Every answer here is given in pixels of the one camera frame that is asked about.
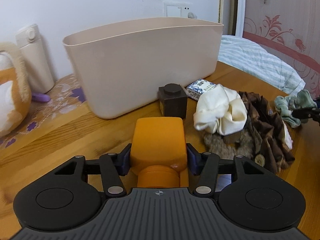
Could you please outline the orange white hamster plush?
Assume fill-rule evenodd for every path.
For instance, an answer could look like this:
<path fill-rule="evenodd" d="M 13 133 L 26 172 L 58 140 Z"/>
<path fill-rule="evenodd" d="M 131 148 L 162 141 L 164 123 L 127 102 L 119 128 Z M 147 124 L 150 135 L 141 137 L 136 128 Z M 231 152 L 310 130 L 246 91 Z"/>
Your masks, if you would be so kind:
<path fill-rule="evenodd" d="M 1 137 L 18 127 L 29 112 L 31 89 L 24 57 L 12 42 L 1 43 Z"/>

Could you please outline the dark brown patterned scrunchie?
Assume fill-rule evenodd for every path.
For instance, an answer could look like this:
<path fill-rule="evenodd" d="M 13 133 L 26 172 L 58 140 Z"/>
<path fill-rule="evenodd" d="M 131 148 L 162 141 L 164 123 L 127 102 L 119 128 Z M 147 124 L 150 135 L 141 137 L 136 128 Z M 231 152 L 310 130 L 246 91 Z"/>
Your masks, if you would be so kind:
<path fill-rule="evenodd" d="M 247 127 L 254 140 L 252 159 L 278 174 L 295 161 L 284 141 L 283 120 L 262 95 L 252 92 L 239 92 L 239 95 L 247 109 Z"/>

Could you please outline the striped light blue blanket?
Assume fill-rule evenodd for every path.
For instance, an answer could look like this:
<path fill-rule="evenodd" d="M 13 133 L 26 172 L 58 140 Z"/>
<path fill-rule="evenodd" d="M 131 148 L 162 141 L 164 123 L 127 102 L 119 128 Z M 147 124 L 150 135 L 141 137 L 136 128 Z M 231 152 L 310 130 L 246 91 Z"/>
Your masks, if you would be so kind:
<path fill-rule="evenodd" d="M 255 76 L 289 95 L 297 95 L 305 81 L 289 64 L 248 39 L 222 35 L 218 61 Z"/>

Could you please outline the green scrunchie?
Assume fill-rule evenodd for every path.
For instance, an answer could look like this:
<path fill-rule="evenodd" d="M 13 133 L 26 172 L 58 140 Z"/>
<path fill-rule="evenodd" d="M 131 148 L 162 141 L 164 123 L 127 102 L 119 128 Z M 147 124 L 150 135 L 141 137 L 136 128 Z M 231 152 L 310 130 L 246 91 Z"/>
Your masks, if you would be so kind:
<path fill-rule="evenodd" d="M 299 91 L 296 96 L 277 96 L 274 100 L 274 105 L 282 120 L 292 128 L 297 128 L 301 125 L 301 121 L 293 117 L 293 111 L 304 108 L 317 108 L 317 103 L 314 102 L 306 89 Z"/>

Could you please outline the purple pen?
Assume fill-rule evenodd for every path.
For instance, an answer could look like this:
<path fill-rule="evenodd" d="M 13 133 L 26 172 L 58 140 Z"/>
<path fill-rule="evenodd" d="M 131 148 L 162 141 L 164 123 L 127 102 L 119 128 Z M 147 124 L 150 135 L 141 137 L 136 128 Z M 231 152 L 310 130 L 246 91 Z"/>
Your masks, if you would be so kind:
<path fill-rule="evenodd" d="M 31 100 L 35 102 L 49 102 L 51 100 L 50 96 L 42 93 L 32 93 Z"/>

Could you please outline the white fluffy bear keychain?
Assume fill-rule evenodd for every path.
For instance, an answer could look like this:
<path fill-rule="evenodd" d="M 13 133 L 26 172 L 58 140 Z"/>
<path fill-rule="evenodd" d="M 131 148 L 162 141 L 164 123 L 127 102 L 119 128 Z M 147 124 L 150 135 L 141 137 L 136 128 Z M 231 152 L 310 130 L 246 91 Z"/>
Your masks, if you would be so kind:
<path fill-rule="evenodd" d="M 284 126 L 284 141 L 286 146 L 288 147 L 289 150 L 292 150 L 293 148 L 293 140 L 290 136 L 289 130 L 285 124 L 285 122 L 283 121 L 283 126 Z"/>

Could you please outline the dark brown square bottle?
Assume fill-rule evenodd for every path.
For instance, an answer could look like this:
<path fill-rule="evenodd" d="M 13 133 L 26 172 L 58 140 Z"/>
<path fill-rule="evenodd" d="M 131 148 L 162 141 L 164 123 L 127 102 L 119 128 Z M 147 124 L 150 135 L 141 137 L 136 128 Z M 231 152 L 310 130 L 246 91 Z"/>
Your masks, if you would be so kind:
<path fill-rule="evenodd" d="M 188 96 L 180 85 L 169 83 L 159 87 L 158 98 L 162 116 L 186 118 Z"/>

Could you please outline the cream thermos bottle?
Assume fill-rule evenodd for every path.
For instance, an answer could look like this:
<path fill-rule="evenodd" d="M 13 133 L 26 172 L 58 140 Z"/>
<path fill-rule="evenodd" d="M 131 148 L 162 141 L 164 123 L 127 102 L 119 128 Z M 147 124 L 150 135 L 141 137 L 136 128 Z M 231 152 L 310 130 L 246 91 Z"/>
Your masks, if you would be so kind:
<path fill-rule="evenodd" d="M 54 87 L 54 80 L 38 25 L 32 24 L 19 30 L 16 43 L 25 60 L 31 90 L 46 94 Z"/>

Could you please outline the brown fuzzy plush scrunchie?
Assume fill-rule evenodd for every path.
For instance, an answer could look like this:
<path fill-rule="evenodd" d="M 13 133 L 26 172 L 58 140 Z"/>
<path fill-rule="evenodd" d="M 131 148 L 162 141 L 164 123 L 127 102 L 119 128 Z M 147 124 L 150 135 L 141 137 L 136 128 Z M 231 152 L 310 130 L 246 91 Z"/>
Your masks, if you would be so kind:
<path fill-rule="evenodd" d="M 232 160 L 235 155 L 252 158 L 255 150 L 254 140 L 247 129 L 229 135 L 202 132 L 203 142 L 208 152 L 217 154 L 221 159 Z"/>

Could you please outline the orange plastic box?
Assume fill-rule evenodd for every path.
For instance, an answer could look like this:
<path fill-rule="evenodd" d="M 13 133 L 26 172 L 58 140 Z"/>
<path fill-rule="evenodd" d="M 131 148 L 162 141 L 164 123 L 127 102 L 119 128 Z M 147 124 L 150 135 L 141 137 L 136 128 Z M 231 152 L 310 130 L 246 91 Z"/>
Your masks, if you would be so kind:
<path fill-rule="evenodd" d="M 132 172 L 142 188 L 188 187 L 187 146 L 183 120 L 140 118 L 130 150 Z"/>

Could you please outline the white wall switch socket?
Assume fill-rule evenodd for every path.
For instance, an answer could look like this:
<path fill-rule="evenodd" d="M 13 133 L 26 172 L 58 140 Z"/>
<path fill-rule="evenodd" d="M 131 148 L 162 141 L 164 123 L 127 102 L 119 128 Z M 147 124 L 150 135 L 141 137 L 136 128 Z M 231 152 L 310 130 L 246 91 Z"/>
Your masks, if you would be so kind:
<path fill-rule="evenodd" d="M 193 10 L 193 4 L 191 3 L 165 1 L 163 2 L 163 6 L 165 17 L 197 19 L 197 15 Z"/>

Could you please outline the floral purple table mat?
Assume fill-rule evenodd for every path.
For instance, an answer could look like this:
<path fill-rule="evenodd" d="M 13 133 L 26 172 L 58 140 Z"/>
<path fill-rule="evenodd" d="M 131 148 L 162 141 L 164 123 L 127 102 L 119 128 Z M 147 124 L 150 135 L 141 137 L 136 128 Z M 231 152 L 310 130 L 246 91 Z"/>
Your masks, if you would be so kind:
<path fill-rule="evenodd" d="M 1 153 L 14 152 L 39 139 L 80 113 L 89 111 L 80 83 L 74 74 L 59 79 L 48 92 L 50 101 L 32 102 L 29 114 L 10 134 L 1 138 Z"/>

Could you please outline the cream white scrunchie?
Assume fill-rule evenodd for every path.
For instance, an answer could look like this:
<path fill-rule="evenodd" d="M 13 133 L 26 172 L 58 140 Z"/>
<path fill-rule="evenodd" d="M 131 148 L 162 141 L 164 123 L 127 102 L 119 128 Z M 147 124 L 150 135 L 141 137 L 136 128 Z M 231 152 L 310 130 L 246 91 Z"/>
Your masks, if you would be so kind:
<path fill-rule="evenodd" d="M 221 84 L 200 96 L 194 113 L 194 128 L 210 134 L 234 134 L 246 121 L 247 109 L 240 95 Z"/>

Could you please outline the beige plastic storage bin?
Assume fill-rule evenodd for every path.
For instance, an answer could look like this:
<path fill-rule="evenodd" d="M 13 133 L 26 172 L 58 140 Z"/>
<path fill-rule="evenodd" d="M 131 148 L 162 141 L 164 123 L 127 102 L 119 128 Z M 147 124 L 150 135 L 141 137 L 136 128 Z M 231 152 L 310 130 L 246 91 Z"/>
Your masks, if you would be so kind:
<path fill-rule="evenodd" d="M 91 111 L 113 119 L 155 101 L 159 87 L 210 76 L 222 32 L 205 20 L 144 18 L 80 31 L 63 45 Z"/>

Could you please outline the small blue tissue pack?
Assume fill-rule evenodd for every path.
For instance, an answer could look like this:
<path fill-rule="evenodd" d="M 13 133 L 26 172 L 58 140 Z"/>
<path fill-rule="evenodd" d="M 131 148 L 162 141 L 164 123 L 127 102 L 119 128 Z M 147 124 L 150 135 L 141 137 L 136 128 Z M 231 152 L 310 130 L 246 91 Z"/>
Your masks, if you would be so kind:
<path fill-rule="evenodd" d="M 210 81 L 198 79 L 186 87 L 186 94 L 189 98 L 198 101 L 203 93 L 213 89 L 215 86 L 216 84 Z"/>

